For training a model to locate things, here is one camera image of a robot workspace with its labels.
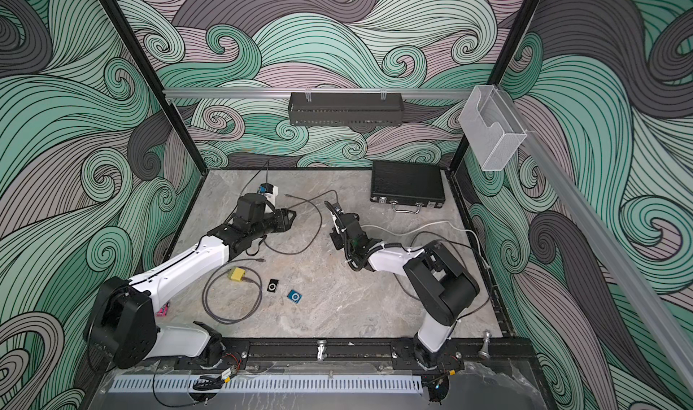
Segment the black mp3 player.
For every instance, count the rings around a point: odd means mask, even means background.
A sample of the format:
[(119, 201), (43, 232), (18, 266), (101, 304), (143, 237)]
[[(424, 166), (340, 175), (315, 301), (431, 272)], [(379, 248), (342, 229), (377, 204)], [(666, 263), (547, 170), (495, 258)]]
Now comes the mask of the black mp3 player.
[(279, 280), (271, 278), (267, 286), (267, 291), (270, 293), (275, 293), (279, 285)]

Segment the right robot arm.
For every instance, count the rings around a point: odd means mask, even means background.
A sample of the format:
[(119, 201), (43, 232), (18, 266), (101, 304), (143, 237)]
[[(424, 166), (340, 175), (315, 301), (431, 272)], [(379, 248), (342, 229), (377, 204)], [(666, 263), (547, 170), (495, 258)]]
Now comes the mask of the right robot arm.
[(350, 269), (387, 272), (409, 280), (425, 310), (413, 338), (415, 358), (422, 367), (435, 368), (460, 314), (479, 295), (478, 282), (441, 241), (407, 247), (374, 239), (362, 229), (357, 214), (344, 213), (336, 202), (325, 206), (334, 224), (330, 238), (336, 249), (344, 251)]

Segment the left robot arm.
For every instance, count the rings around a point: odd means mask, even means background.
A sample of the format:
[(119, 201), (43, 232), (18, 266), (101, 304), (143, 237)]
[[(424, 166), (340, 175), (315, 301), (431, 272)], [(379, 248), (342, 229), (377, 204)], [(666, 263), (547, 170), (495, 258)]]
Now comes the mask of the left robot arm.
[(237, 201), (236, 214), (203, 235), (184, 253), (131, 278), (110, 278), (99, 287), (83, 332), (90, 348), (106, 353), (121, 370), (146, 359), (187, 357), (205, 368), (222, 359), (221, 335), (204, 323), (157, 325), (156, 312), (201, 276), (243, 254), (255, 240), (288, 231), (295, 211), (276, 208), (262, 193)]

